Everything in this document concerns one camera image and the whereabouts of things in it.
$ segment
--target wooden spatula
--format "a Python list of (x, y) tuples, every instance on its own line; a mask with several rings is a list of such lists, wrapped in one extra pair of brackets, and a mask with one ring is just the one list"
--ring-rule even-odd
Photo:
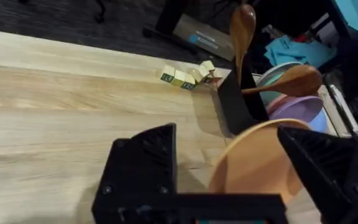
[(236, 72), (239, 84), (241, 84), (242, 60), (254, 36), (256, 17), (254, 8), (248, 4), (242, 4), (234, 10), (230, 23), (230, 36), (236, 55)]
[(315, 94), (323, 84), (320, 72), (310, 65), (297, 65), (288, 69), (275, 83), (241, 90), (243, 94), (260, 91), (277, 91), (288, 96), (309, 96)]

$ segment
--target wooden tabletop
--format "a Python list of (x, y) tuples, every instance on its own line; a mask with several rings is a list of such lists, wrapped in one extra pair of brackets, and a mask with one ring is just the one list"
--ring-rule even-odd
[[(195, 66), (0, 32), (0, 223), (93, 223), (111, 143), (169, 122), (178, 189), (204, 192), (227, 141), (215, 98), (162, 82), (164, 65)], [(292, 222), (318, 220), (305, 191), (293, 203)]]

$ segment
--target gray carpet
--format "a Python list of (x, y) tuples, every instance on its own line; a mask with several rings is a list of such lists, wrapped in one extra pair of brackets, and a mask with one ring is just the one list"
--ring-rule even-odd
[[(213, 2), (192, 1), (188, 13), (205, 20), (213, 13)], [(105, 22), (97, 24), (94, 15), (99, 7), (94, 0), (29, 0), (27, 4), (0, 0), (0, 31), (193, 63), (209, 58), (206, 52), (194, 56), (156, 37), (142, 36), (143, 25), (157, 21), (164, 0), (109, 0), (105, 4)], [(227, 32), (233, 7), (212, 25)], [(230, 66), (220, 58), (213, 61), (219, 67)]]

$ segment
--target blue plate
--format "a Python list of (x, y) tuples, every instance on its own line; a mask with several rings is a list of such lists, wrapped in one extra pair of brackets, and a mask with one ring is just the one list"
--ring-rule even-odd
[(321, 109), (320, 113), (309, 122), (309, 126), (313, 131), (325, 133), (327, 130), (327, 118), (324, 113), (324, 109)]

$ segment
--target wooden bowl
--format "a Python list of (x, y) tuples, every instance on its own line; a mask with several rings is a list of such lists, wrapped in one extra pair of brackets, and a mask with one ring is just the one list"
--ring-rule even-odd
[(281, 194), (289, 202), (302, 188), (277, 138), (281, 125), (309, 129), (297, 119), (278, 119), (255, 125), (238, 135), (214, 167), (209, 191), (217, 194)]

